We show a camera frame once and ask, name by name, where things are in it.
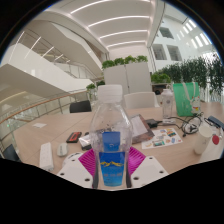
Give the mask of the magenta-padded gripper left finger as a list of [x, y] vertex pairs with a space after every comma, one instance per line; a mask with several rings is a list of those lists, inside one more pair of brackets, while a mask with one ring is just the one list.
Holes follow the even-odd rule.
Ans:
[[66, 157], [58, 176], [84, 188], [98, 187], [98, 171], [93, 150]]

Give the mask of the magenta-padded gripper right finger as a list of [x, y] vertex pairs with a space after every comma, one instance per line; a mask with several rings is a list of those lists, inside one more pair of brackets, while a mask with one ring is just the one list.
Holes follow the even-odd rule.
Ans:
[[145, 156], [134, 147], [130, 148], [126, 184], [128, 188], [140, 188], [168, 175], [154, 156]]

